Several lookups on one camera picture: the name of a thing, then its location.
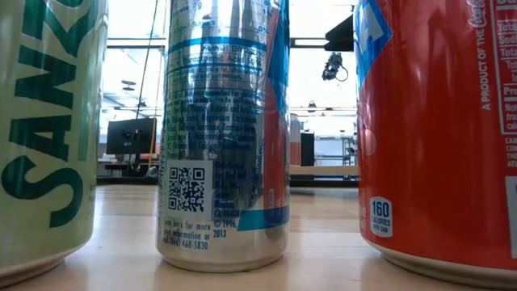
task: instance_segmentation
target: green letter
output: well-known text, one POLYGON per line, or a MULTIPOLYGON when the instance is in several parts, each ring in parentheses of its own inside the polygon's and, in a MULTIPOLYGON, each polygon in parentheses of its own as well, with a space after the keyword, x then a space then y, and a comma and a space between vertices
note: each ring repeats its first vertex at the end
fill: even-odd
MULTIPOLYGON (((59 3, 77 7, 82 4, 82 0, 60 0, 59 3)), ((22 33, 42 40, 43 23, 46 23, 65 51, 73 57, 77 57, 82 39, 93 29, 98 15, 99 0, 90 0, 88 12, 66 31, 45 0, 25 0, 22 33)))
POLYGON ((72 116, 25 118, 11 121, 9 141, 68 162, 65 132, 70 131, 72 116), (52 133, 52 138, 37 133, 52 133))
POLYGON ((39 199, 61 185, 70 185, 72 200, 61 210, 50 213, 50 228, 64 226, 78 214, 82 203, 82 179, 72 169, 60 169, 42 180, 31 183, 25 175, 36 165, 27 156, 21 156, 7 164, 2 173, 2 186, 7 194, 21 200, 39 199))
POLYGON ((77 69, 75 65, 23 45, 19 48, 18 62, 48 73, 16 80, 16 97, 30 98, 72 109, 74 94, 57 89, 56 86, 75 80, 77 69))

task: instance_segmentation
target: aluminum can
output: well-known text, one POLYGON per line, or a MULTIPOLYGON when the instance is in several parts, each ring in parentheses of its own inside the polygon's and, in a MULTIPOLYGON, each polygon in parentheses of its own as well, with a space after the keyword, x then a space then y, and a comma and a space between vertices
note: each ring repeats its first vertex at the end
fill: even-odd
POLYGON ((288 241, 288 1, 171 3, 157 248, 237 272, 288 241))
POLYGON ((0 288, 91 236, 105 0, 0 2, 0 288))
POLYGON ((517 289, 516 4, 356 7, 360 228, 403 268, 517 289))

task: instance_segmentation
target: computer monitor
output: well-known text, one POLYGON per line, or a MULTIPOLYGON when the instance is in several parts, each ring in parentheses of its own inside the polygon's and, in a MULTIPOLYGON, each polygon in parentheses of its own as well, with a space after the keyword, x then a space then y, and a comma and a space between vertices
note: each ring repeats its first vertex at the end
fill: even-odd
POLYGON ((147 154, 150 152, 151 146, 153 146, 155 120, 156 118, 142 118, 110 121, 107 126, 106 154, 147 154))

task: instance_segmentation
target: blue stripe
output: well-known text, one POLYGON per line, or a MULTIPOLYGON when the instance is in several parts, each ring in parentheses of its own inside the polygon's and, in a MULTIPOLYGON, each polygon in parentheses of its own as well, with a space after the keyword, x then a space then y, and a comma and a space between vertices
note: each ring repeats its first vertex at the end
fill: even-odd
POLYGON ((206 67, 206 66, 228 66, 228 67, 238 67, 241 69, 247 69, 247 70, 256 70, 258 72, 262 72, 262 68, 254 67, 251 65, 242 65, 242 64, 225 64, 225 63, 200 63, 200 64, 190 64, 190 65, 183 65, 178 68, 174 68, 172 70, 169 70, 167 73, 174 73, 175 71, 179 70, 185 70, 190 68, 200 68, 200 67, 206 67))
POLYGON ((247 210, 241 212, 237 231, 265 230, 289 222, 289 206, 277 209, 247 210))
POLYGON ((252 40, 244 40, 237 37, 227 37, 227 36, 211 36, 211 37, 202 37, 199 39, 185 40, 180 43, 177 43, 169 48, 168 53, 173 53, 179 49, 183 49, 186 47, 190 47, 192 45, 201 45, 201 44, 235 44, 242 45, 246 47, 251 47, 255 49, 260 49, 263 51, 267 50, 265 44, 261 44, 252 40))

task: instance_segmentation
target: wooden table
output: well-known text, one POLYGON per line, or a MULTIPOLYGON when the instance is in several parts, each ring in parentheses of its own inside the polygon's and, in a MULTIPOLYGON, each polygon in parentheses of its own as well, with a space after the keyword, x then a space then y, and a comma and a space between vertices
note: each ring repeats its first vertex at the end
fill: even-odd
POLYGON ((90 242, 56 269, 10 291, 427 291, 475 290, 388 263, 359 235, 352 190, 293 194, 291 237, 271 266, 235 274, 178 270, 154 247, 154 186, 98 187, 90 242))

